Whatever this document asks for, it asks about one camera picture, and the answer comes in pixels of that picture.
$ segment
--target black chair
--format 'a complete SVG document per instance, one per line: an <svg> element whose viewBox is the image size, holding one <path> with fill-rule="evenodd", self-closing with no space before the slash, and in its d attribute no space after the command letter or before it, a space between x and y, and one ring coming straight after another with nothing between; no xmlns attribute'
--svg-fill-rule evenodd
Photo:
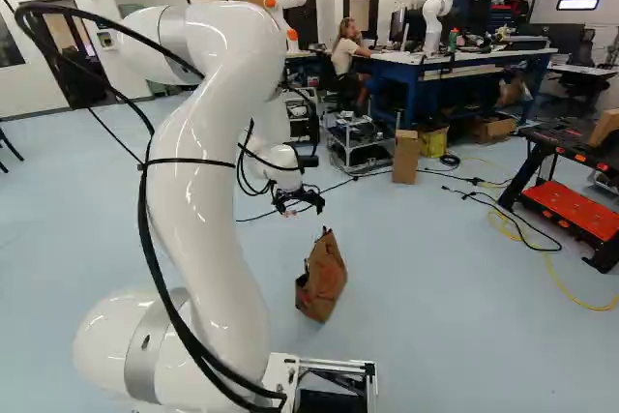
<svg viewBox="0 0 619 413"><path fill-rule="evenodd" d="M335 93L334 96L327 96L323 100L325 103L335 103L336 111L354 109L354 102L359 96L360 83L352 85L345 77L338 78L336 69L331 61L331 55L324 52L316 52L320 62L320 75L318 78L318 90Z"/></svg>
<svg viewBox="0 0 619 413"><path fill-rule="evenodd" d="M595 68L592 58L593 40L596 36L595 29L585 29L582 42L578 50L572 54L568 65ZM586 74L565 73L559 78L561 84L568 94L568 105L570 113L578 117L583 117L593 111L596 97L602 91L610 87L610 84L602 78Z"/></svg>
<svg viewBox="0 0 619 413"><path fill-rule="evenodd" d="M7 138L7 135L4 134L4 131L0 129L0 147L2 147L2 143L7 144L7 147L9 148L9 150L13 152L13 154L17 157L17 159L20 162L23 162L23 157L19 154L19 152L17 152L17 149L13 146L11 141ZM0 163L0 170L4 171L5 173L9 172L9 169L7 169L7 167L3 165L2 163Z"/></svg>

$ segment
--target window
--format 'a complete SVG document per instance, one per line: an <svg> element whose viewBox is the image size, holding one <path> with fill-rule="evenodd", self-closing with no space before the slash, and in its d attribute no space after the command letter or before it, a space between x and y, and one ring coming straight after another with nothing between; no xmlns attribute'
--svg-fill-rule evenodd
<svg viewBox="0 0 619 413"><path fill-rule="evenodd" d="M596 10L600 0L559 0L557 10L559 11L582 11Z"/></svg>

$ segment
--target office chair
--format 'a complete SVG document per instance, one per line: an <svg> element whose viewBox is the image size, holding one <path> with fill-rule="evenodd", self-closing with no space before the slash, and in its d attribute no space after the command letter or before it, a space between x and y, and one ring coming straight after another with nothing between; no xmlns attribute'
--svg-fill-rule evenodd
<svg viewBox="0 0 619 413"><path fill-rule="evenodd" d="M592 58L595 37L595 29L584 30L582 41L576 52L570 56L568 65L595 68L596 64ZM610 87L606 80L585 74L563 74L559 79L559 84L565 88L568 94L570 113L578 117L583 117L594 110L596 96ZM584 98L584 103L577 98Z"/></svg>
<svg viewBox="0 0 619 413"><path fill-rule="evenodd" d="M316 51L320 61L320 75L318 78L318 90L332 92L334 96L323 99L325 103L335 103L336 110L352 110L358 96L358 86L352 86L346 79L338 79L336 69L331 61L331 55L322 51Z"/></svg>

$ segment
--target brown paper bag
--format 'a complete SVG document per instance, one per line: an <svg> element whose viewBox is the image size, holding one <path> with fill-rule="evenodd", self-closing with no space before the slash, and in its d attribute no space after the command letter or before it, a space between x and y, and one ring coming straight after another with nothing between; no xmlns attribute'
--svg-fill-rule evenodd
<svg viewBox="0 0 619 413"><path fill-rule="evenodd" d="M336 235L323 226L322 236L306 260L306 272L295 281L295 306L305 316L324 323L331 316L347 277Z"/></svg>

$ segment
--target black cable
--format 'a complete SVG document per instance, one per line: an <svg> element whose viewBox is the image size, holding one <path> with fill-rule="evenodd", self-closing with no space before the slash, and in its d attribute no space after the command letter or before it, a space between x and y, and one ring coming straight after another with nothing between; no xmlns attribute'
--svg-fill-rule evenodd
<svg viewBox="0 0 619 413"><path fill-rule="evenodd" d="M269 187L271 186L271 180L267 181L264 188L261 191L258 191L254 186L251 185L250 180L248 179L245 173L245 154L248 148L248 143L250 142L251 135L253 134L253 128L255 124L253 119L250 121L250 126L248 127L247 135L245 137L245 141L243 142L243 150L239 152L239 157L236 163L236 180L241 188L241 191L245 195L250 197L258 197L259 195L263 195L269 191Z"/></svg>
<svg viewBox="0 0 619 413"><path fill-rule="evenodd" d="M92 108L88 107L86 109L90 112L91 115L95 117L95 119L107 131L107 133L111 135L114 138L114 140L118 142L121 145L121 147L125 149L127 153L131 155L137 161L138 164L143 164L143 161L134 152L132 152L132 150L129 147L127 147L127 145L125 145L125 143L122 140L120 140L116 136L116 134L114 134L114 132L107 126L106 123L103 122L103 120L99 117L97 113L95 113L95 111Z"/></svg>
<svg viewBox="0 0 619 413"><path fill-rule="evenodd" d="M491 195L489 195L489 194L487 194L485 192L470 192L470 193L466 193L466 192L450 189L447 186L443 186L441 189L443 191L460 193L460 194L462 194L462 200L466 200L467 198L470 198L471 200L475 200L477 203L481 203L482 205L486 205L486 206L491 207L492 209L494 209L500 215L502 215L503 217L507 218L516 227L516 231L518 233L518 236L520 236L520 239L522 240L524 245L526 247L528 247L529 249L531 249L532 251L546 251L546 252L550 252L550 253L556 253L556 252L559 252L559 251L561 251L563 249L563 246L561 245L561 243L559 241L557 241L553 237L549 236L545 232L541 231L540 229L535 227L533 224L531 224L529 221L525 220L520 215L518 215L518 214L516 214L514 212L507 212L507 211L502 211L501 209L499 209L496 206L498 204L497 200L494 197L492 197ZM492 200L492 203L484 202L483 200L480 200L479 198L475 198L477 195L483 195L483 196L489 198L490 200ZM536 246L534 246L532 244L529 244L529 242L526 240L526 237L522 233L522 229L520 228L520 225L510 215L514 215L516 218L518 218L519 220L524 222L531 229L533 229L534 231L538 232L542 236L546 237L550 242L554 243L557 247L555 249L545 249L545 248L540 248L540 247L536 247Z"/></svg>
<svg viewBox="0 0 619 413"><path fill-rule="evenodd" d="M458 169L462 163L462 160L456 154L445 154L439 157L438 160L445 166L448 166L449 168L451 168L446 171L454 171L455 169Z"/></svg>
<svg viewBox="0 0 619 413"><path fill-rule="evenodd" d="M351 177L350 179L347 179L346 181L342 181L341 183L336 184L336 185L330 187L329 189L325 189L324 191L321 191L320 189L318 189L318 190L319 190L319 193L327 193L327 192L333 191L333 190L335 190L337 188L340 188L342 186L345 186L348 183L352 183L353 181L355 181L355 182L359 181L359 178L360 178L360 176L354 176L354 177ZM308 186L308 187L316 187L317 188L317 186L312 185L312 184L306 184L306 186ZM301 200L297 200L296 202L291 203L290 205L288 205L288 208L294 207L295 205L298 205L301 202L302 202ZM307 210L309 210L310 208L313 208L313 205L305 207L303 210L299 210L297 212L297 214L304 213ZM274 215L275 213L279 213L278 210L272 210L270 212L263 213L262 215L258 215L257 217L247 218L247 219L244 219L244 220L236 220L236 222L250 222L250 221L256 221L256 220L262 220L263 218L270 217L271 215Z"/></svg>
<svg viewBox="0 0 619 413"><path fill-rule="evenodd" d="M194 69L193 66L191 66L190 64L185 62L182 58L176 56L174 53L170 52L169 50L161 47L158 44L153 43L148 38L145 38L141 36L140 34L135 33L134 31L120 24L117 24L113 21L110 21L106 18L103 18L101 16L89 14L87 12L83 12L83 11L68 8L68 7L42 5L42 4L24 5L24 6L19 7L17 11L15 12L15 21L17 22L19 27L24 31L24 33L39 48L39 50L42 52L43 55L45 56L52 55L58 58L59 60L64 61L65 63L68 63L70 66L78 70L81 70L89 78L99 81L103 87L105 87L107 90L112 92L112 94L116 95L120 100L127 103L129 107L140 117L140 119L144 123L151 137L148 142L145 161L144 163L140 162L142 166L142 175L140 179L138 208L137 208L138 228L139 228L139 233L140 233L140 241L142 243L142 248L144 250L144 255L146 257L149 270L151 271L151 276L153 278L155 286L158 289L158 293L160 294L160 298L162 299L163 305L165 306L168 317L170 318L170 322L172 323L174 329L176 330L179 336L179 339L184 344L184 346L188 350L188 353L192 356L192 359L198 365L202 373L221 391L222 394L224 394L228 399L230 399L230 401L232 401L233 403L237 404L238 406L242 408L246 408L249 411L253 411L253 412L260 412L260 413L280 412L286 402L286 399L287 399L286 394L268 391L264 389L263 387L256 385L252 381L249 381L248 379L246 379L244 376L237 373L233 369L229 368L227 365L221 362L213 353L211 353L200 342L200 340L197 339L197 337L193 334L192 330L185 324L185 322L179 315L178 311L174 308L174 305L170 298L169 292L167 290L167 286L162 276L162 271L159 266L159 262L158 262L155 248L153 245L152 237L150 234L150 228L149 228L149 222L148 222L148 205L147 205L147 200L146 200L147 172L148 172L149 165L157 164L157 163L164 163L164 162L196 162L196 163L204 163L204 164L226 166L226 167L233 168L234 164L229 163L229 162L208 161L208 160L199 160L199 159L160 159L160 160L150 161L149 160L150 146L153 140L154 128L151 122L146 117L146 115L129 98L127 98L121 92L117 91L109 83L100 79L95 74L92 74L87 69L81 67L79 64L77 64L73 60L60 54L55 47L51 47L48 44L46 44L44 41L40 41L39 38L37 38L37 36L35 35L34 31L30 29L29 25L24 20L24 18L27 15L30 15L32 18L32 15L34 13L39 13L39 14L60 13L62 15L72 15L72 16L80 17L82 19L89 19L91 21L98 22L99 24L105 25L105 27L107 28L116 29L117 31L121 31L127 34L128 36L136 39L137 41L151 46L155 50L159 51L160 53L163 53L165 56L171 58L177 63L186 66L188 70L194 71L196 74L201 75L202 77L204 76L198 70ZM106 127L105 125L103 126L106 128L106 130L109 133L111 133L111 130L108 127ZM114 136L114 138L119 143L121 143L123 148L128 150L127 147L124 144L122 144L122 142L117 137ZM251 154L251 152L248 151L247 149L244 149L244 151L246 153ZM137 159L137 157L131 151L128 150L128 152L132 155L132 157ZM214 373L213 369L216 369L219 372L219 374L227 377L229 380L235 382L236 384L247 389L248 391L254 394L257 394L260 397L280 399L281 400L280 405L278 407L264 407L264 406L258 406L258 405L255 405L254 403L248 402L243 397L241 397L236 392L234 392L230 387L228 387L228 385Z"/></svg>

